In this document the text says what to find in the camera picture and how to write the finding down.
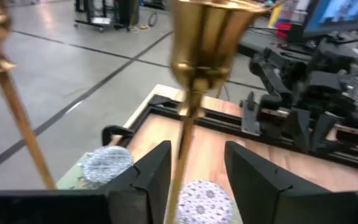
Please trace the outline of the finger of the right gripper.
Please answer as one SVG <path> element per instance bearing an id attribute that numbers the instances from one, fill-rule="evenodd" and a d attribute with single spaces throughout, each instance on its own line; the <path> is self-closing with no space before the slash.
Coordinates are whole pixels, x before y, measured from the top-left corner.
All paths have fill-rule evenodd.
<path id="1" fill-rule="evenodd" d="M 310 136 L 310 152 L 323 154 L 329 152 L 326 136 L 337 123 L 336 119 L 319 119 Z"/>
<path id="2" fill-rule="evenodd" d="M 293 108 L 285 121 L 285 132 L 292 137 L 294 145 L 304 153 L 310 150 L 309 118 L 309 111 Z"/>

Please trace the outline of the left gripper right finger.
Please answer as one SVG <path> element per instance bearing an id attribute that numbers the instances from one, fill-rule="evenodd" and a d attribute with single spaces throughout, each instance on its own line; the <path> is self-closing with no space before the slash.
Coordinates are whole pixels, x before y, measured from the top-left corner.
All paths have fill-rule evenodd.
<path id="1" fill-rule="evenodd" d="M 330 192 L 234 141 L 225 143 L 229 183 L 244 224 L 351 224 L 352 192 Z"/>

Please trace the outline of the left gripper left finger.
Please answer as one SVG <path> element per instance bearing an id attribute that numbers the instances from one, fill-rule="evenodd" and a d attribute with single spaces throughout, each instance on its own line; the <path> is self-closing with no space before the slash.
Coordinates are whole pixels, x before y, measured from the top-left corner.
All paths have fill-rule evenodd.
<path id="1" fill-rule="evenodd" d="M 163 224 L 171 182 L 172 145 L 162 141 L 106 184 L 111 224 Z"/>

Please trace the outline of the red box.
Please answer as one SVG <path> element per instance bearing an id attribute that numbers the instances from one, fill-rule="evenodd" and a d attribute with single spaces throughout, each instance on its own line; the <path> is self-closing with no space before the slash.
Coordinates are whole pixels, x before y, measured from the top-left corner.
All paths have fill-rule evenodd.
<path id="1" fill-rule="evenodd" d="M 290 29 L 292 27 L 291 22 L 277 22 L 276 23 L 276 36 L 282 39 L 287 39 Z"/>

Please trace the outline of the black aluminium table frame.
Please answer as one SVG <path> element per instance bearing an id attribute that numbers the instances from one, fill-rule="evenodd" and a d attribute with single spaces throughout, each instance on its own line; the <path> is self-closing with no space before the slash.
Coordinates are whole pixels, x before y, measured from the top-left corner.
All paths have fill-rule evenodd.
<path id="1" fill-rule="evenodd" d="M 241 129 L 242 116 L 234 116 L 210 109 L 205 109 L 204 113 L 204 116 L 197 121 L 197 125 L 203 128 L 358 168 L 358 136 L 349 133 L 337 133 L 335 129 L 332 129 L 326 136 L 329 152 L 312 154 L 309 150 L 304 153 L 294 145 L 291 136 L 256 136 L 243 132 Z M 351 113 L 348 117 L 345 117 L 344 124 L 358 128 L 358 112 Z"/>

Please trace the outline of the flat computer monitor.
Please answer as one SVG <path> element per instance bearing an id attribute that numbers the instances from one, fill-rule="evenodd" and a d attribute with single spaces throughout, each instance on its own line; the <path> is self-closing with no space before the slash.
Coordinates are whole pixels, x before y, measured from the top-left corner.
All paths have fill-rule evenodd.
<path id="1" fill-rule="evenodd" d="M 358 0 L 311 0 L 303 23 L 303 36 L 358 29 Z"/>

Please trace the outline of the green perforated metal shelf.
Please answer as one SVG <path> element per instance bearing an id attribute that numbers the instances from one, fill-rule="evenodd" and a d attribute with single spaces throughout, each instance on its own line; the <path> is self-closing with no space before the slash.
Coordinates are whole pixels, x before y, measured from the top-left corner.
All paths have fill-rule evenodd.
<path id="1" fill-rule="evenodd" d="M 63 177 L 57 182 L 58 189 L 91 189 L 93 187 L 91 184 L 86 183 L 80 167 L 82 160 L 88 157 L 88 154 L 88 152 L 84 153 L 63 175 Z M 230 224 L 243 224 L 239 209 L 233 198 L 231 199 L 231 205 L 232 218 Z"/>

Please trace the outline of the black wheeled rack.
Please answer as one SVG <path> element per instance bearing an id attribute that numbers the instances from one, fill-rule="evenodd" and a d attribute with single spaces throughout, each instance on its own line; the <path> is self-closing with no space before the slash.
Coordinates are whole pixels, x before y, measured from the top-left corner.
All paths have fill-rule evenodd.
<path id="1" fill-rule="evenodd" d="M 75 0 L 75 12 L 85 14 L 85 19 L 75 19 L 73 27 L 80 24 L 97 28 L 125 29 L 130 32 L 139 21 L 139 0 Z"/>

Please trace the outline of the black desk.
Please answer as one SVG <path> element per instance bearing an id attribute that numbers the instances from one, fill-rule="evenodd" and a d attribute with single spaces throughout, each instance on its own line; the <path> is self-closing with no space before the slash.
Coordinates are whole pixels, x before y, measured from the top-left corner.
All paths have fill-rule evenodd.
<path id="1" fill-rule="evenodd" d="M 277 37 L 276 29 L 271 27 L 248 28 L 239 42 L 238 52 L 248 57 L 263 52 L 265 49 L 282 50 L 289 54 L 311 55 L 311 51 L 306 50 L 303 43 L 287 42 L 287 39 Z"/>

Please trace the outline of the purple round candle holder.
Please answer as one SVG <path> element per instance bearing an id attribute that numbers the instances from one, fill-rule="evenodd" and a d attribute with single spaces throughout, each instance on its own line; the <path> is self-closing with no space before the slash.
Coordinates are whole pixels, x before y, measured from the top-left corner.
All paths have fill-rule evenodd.
<path id="1" fill-rule="evenodd" d="M 231 224 L 229 194 L 209 180 L 192 180 L 182 187 L 175 224 Z"/>

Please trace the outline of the white patterned round candle holder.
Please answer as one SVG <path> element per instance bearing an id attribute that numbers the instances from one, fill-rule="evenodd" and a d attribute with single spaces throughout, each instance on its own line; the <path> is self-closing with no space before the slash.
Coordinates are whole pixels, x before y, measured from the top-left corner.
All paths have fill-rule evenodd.
<path id="1" fill-rule="evenodd" d="M 133 155 L 121 146 L 105 146 L 85 155 L 79 167 L 83 177 L 92 184 L 107 184 L 134 164 Z"/>

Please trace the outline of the tall gold candlestick holder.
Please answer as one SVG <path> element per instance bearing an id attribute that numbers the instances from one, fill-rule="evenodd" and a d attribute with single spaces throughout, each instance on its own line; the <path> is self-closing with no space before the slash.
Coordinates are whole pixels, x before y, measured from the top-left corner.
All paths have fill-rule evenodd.
<path id="1" fill-rule="evenodd" d="M 174 224 L 193 125 L 203 115 L 206 92 L 222 86 L 232 70 L 237 45 L 256 18 L 288 0 L 169 0 L 173 25 L 170 69 L 185 90 L 177 163 L 165 224 Z"/>

